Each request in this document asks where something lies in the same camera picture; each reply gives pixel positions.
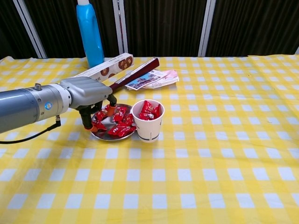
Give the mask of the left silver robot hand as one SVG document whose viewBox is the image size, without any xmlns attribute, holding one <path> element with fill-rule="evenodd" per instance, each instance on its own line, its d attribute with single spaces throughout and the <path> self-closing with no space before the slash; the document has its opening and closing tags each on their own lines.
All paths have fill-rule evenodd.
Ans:
<svg viewBox="0 0 299 224">
<path fill-rule="evenodd" d="M 73 77 L 60 81 L 60 86 L 66 89 L 71 96 L 69 107 L 79 111 L 83 126 L 90 132 L 99 129 L 92 124 L 91 115 L 102 108 L 106 99 L 110 102 L 108 112 L 113 113 L 117 99 L 113 95 L 112 88 L 100 83 L 90 77 Z"/>
</svg>

